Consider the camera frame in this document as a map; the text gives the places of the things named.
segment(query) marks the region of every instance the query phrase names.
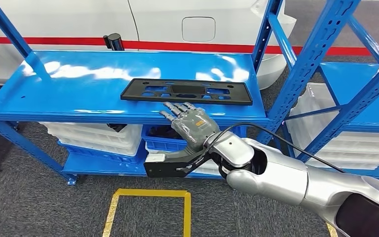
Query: red stripe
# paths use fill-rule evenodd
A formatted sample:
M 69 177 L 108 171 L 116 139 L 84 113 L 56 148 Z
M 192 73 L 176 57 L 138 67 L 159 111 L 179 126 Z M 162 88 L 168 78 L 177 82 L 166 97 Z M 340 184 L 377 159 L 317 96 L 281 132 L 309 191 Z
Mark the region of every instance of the red stripe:
M 25 37 L 28 44 L 62 44 L 62 45 L 105 45 L 102 38 L 90 37 Z M 8 38 L 0 37 L 0 43 L 10 43 Z M 125 48 L 151 49 L 151 50 L 176 50 L 176 51 L 199 51 L 199 52 L 231 52 L 250 53 L 252 45 L 238 44 L 215 44 L 215 43 L 176 43 L 176 42 L 151 42 L 151 41 L 128 41 L 124 40 Z M 302 50 L 302 46 L 293 46 L 296 54 Z M 269 45 L 266 53 L 280 54 L 279 46 Z M 370 56 L 365 47 L 331 47 L 326 55 L 347 56 Z

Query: shelf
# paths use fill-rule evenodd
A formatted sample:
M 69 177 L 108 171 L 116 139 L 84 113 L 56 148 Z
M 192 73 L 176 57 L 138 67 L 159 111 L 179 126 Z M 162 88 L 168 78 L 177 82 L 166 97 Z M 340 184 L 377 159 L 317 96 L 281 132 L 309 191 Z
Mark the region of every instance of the shelf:
M 250 54 L 147 51 L 35 51 L 0 90 L 0 120 L 167 124 L 161 102 L 120 100 L 133 78 L 245 82 L 252 106 L 197 106 L 219 125 L 268 122 Z
M 62 172 L 67 174 L 146 176 L 144 160 L 137 164 L 124 164 L 96 157 L 69 154 Z M 219 175 L 190 173 L 188 178 L 221 179 Z
M 321 63 L 323 77 L 328 88 L 340 105 L 345 105 L 372 79 L 378 64 Z M 379 132 L 379 98 L 358 115 L 344 130 Z

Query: black cable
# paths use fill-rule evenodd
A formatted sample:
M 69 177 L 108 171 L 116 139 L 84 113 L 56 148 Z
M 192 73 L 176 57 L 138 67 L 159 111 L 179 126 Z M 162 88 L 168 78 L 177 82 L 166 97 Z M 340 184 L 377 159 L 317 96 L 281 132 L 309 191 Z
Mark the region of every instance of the black cable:
M 218 140 L 221 136 L 223 136 L 224 133 L 226 133 L 227 131 L 229 131 L 230 129 L 232 129 L 232 128 L 234 128 L 234 127 L 241 126 L 241 125 L 250 125 L 250 126 L 253 126 L 253 127 L 259 128 L 260 130 L 265 131 L 265 132 L 271 134 L 272 136 L 278 138 L 280 141 L 282 141 L 282 142 L 284 142 L 285 144 L 287 144 L 287 145 L 293 147 L 294 149 L 298 150 L 299 152 L 304 153 L 304 154 L 310 156 L 311 158 L 314 158 L 315 160 L 317 160 L 317 161 L 319 161 L 319 162 L 322 162 L 323 164 L 325 164 L 325 165 L 327 165 L 327 166 L 329 166 L 329 167 L 331 167 L 331 168 L 333 168 L 333 169 L 335 169 L 335 170 L 337 170 L 337 171 L 339 171 L 339 172 L 341 172 L 341 173 L 345 173 L 345 171 L 343 171 L 342 169 L 340 169 L 340 168 L 334 166 L 333 164 L 331 164 L 331 163 L 329 163 L 329 162 L 327 162 L 327 161 L 325 161 L 325 160 L 323 160 L 323 159 L 321 159 L 321 158 L 319 158 L 319 157 L 317 157 L 317 156 L 315 156 L 315 155 L 312 155 L 312 154 L 308 153 L 307 151 L 301 149 L 300 147 L 294 145 L 293 143 L 291 143 L 291 142 L 285 140 L 285 139 L 282 138 L 280 135 L 277 135 L 276 133 L 274 133 L 274 132 L 272 132 L 272 131 L 270 131 L 270 130 L 268 130 L 268 129 L 266 129 L 266 128 L 260 126 L 260 125 L 254 124 L 254 123 L 252 123 L 252 122 L 238 122 L 238 123 L 233 124 L 232 126 L 227 127 L 225 130 L 221 131 L 221 132 L 219 133 L 219 135 L 213 139 L 213 141 L 210 143 L 210 145 L 207 147 L 207 149 L 204 151 L 204 153 L 201 155 L 201 157 L 203 157 L 205 154 L 207 154 L 207 152 L 213 147 L 213 145 L 217 142 L 217 140 Z

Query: black object in crate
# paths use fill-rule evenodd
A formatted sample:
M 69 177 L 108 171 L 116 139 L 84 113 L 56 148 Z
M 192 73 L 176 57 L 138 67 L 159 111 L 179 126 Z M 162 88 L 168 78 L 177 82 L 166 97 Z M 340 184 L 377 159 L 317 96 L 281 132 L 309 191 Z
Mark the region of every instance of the black object in crate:
M 171 126 L 168 125 L 153 126 L 150 128 L 148 135 L 150 137 L 162 137 L 183 140 L 182 137 Z
M 243 82 L 134 78 L 121 93 L 122 100 L 252 105 Z

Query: yellow taped square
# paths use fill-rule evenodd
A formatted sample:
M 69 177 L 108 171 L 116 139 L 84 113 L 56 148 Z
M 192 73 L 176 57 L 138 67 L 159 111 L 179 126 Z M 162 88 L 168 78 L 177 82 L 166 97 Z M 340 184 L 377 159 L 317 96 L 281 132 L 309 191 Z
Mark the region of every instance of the yellow taped square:
M 103 237 L 109 237 L 113 226 L 115 211 L 117 210 L 120 196 L 146 196 L 146 197 L 171 197 L 184 198 L 184 237 L 191 236 L 191 194 L 185 190 L 149 190 L 149 189 L 118 189 L 111 199 L 105 222 Z

